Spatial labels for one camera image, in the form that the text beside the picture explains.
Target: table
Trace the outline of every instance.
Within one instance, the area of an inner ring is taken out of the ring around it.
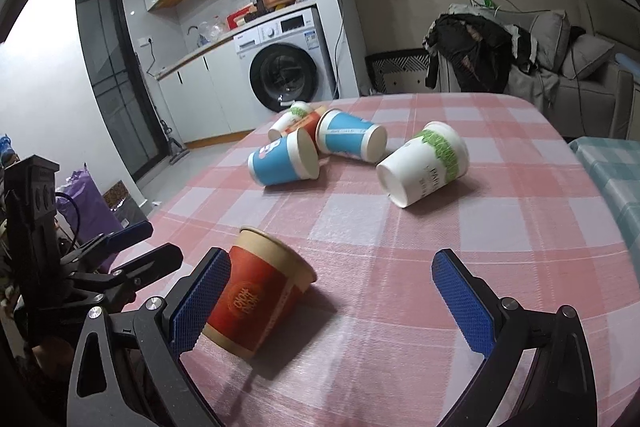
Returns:
[[[640,281],[640,142],[583,136],[569,147],[607,202]]]
[[[404,94],[331,104],[386,126],[397,148],[431,120],[470,152],[467,175],[408,209],[391,204],[370,165],[329,156],[316,181],[263,189],[250,152],[268,125],[236,144],[152,218],[154,236],[119,261],[170,241],[185,263],[139,292],[164,295],[210,247],[248,224],[291,245],[318,272],[294,313],[247,363],[201,335],[182,356],[228,425],[433,426],[481,363],[431,281],[452,248],[499,296],[582,319],[600,425],[640,385],[640,291],[620,232],[561,137],[527,102],[495,94]],[[533,352],[494,417],[508,417]]]

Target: blue gripper pad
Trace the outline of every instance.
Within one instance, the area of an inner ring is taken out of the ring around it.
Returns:
[[[433,257],[431,276],[466,343],[487,359],[495,346],[494,319],[445,251]]]
[[[229,254],[222,249],[211,259],[188,295],[180,303],[171,321],[169,348],[177,359],[195,346],[213,307],[231,276]]]

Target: glass door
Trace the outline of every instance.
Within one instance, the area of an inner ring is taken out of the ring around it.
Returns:
[[[76,0],[80,43],[111,139],[137,181],[168,154],[133,51],[122,0]]]

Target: washing machine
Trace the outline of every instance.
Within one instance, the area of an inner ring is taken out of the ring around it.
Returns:
[[[337,98],[334,70],[315,7],[289,13],[234,37],[243,79],[264,121],[295,101]]]

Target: control panel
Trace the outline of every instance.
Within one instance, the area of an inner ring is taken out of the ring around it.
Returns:
[[[278,39],[283,35],[295,32],[300,28],[313,27],[314,19],[310,9],[292,13],[281,19],[264,23],[260,26],[260,42]]]
[[[234,37],[236,52],[243,52],[255,48],[259,44],[279,39],[284,35],[304,31],[314,27],[314,17],[311,8],[284,15],[279,19],[265,22],[255,28],[250,28]]]

